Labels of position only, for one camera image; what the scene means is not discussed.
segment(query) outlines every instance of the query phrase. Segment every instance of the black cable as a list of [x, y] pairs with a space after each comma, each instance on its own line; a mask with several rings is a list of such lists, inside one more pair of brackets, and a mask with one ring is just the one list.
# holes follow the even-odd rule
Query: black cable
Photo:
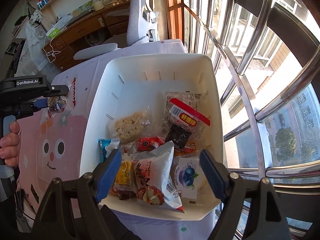
[[19, 199], [18, 199], [18, 195], [17, 195], [16, 192], [14, 193], [14, 195], [15, 195], [15, 197], [16, 197], [17, 208], [20, 210], [20, 212], [21, 212], [22, 214], [24, 214], [25, 216], [27, 216], [28, 218], [30, 218], [30, 219], [32, 219], [33, 221], [35, 221], [35, 219], [33, 219], [32, 217], [28, 216], [25, 212], [23, 212], [23, 211], [21, 210], [21, 208], [20, 208], [20, 201], [19, 201]]

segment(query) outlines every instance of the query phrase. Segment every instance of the human hand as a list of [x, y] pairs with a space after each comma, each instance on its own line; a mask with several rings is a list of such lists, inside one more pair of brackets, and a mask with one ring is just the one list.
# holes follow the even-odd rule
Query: human hand
[[20, 138], [18, 133], [20, 132], [20, 126], [17, 122], [10, 124], [11, 133], [7, 134], [0, 140], [0, 158], [4, 159], [4, 163], [9, 167], [18, 166], [18, 154]]

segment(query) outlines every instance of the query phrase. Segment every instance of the wooden desk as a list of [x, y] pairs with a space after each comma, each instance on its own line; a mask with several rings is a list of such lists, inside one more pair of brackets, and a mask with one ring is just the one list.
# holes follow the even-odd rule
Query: wooden desk
[[[106, 5], [99, 11], [93, 11], [86, 16], [80, 18], [72, 23], [65, 30], [59, 33], [51, 41], [51, 46], [54, 51], [61, 51], [56, 54], [54, 61], [55, 65], [62, 71], [65, 71], [83, 60], [74, 60], [73, 56], [80, 50], [89, 48], [89, 45], [84, 40], [84, 36], [97, 31], [102, 28], [108, 27], [111, 36], [125, 33], [128, 28], [128, 16], [111, 17], [107, 16], [108, 13], [116, 10], [127, 9], [130, 2], [122, 0], [109, 5]], [[52, 51], [50, 42], [44, 46], [46, 52]], [[54, 60], [53, 56], [49, 56], [50, 61]]]

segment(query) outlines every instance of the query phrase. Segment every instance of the drawer handle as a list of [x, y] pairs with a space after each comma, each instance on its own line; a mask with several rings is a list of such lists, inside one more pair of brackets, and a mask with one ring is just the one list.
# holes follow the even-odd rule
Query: drawer handle
[[85, 28], [84, 28], [84, 29], [79, 30], [79, 31], [78, 31], [78, 33], [81, 33], [81, 32], [83, 32], [83, 31], [85, 31]]
[[102, 19], [101, 19], [101, 18], [99, 18], [99, 20], [98, 20], [98, 21], [100, 22], [101, 27], [104, 27], [104, 23], [103, 23]]

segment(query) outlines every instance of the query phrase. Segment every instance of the cartoon eye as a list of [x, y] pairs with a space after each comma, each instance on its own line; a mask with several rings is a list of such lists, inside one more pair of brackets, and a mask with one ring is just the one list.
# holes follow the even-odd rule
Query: cartoon eye
[[64, 141], [62, 139], [57, 140], [54, 146], [54, 155], [61, 159], [64, 156]]
[[49, 152], [49, 141], [46, 139], [44, 140], [42, 145], [42, 153], [44, 156], [47, 156], [48, 152]]

